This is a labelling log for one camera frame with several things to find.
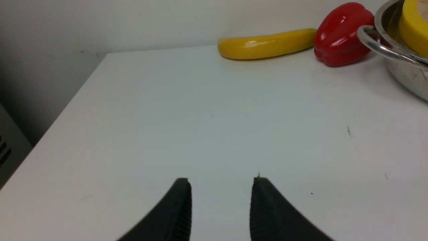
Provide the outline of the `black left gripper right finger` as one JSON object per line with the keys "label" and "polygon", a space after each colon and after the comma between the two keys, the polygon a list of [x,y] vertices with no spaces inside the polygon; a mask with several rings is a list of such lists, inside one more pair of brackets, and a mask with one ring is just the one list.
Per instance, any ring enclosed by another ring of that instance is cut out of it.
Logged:
{"label": "black left gripper right finger", "polygon": [[331,241],[265,177],[255,177],[249,214],[252,241]]}

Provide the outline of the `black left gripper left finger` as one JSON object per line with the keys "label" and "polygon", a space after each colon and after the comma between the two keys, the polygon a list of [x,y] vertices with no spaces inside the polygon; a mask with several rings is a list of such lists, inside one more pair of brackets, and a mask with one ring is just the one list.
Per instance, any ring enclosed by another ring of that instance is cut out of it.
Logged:
{"label": "black left gripper left finger", "polygon": [[189,241],[192,188],[187,178],[175,180],[163,198],[120,241]]}

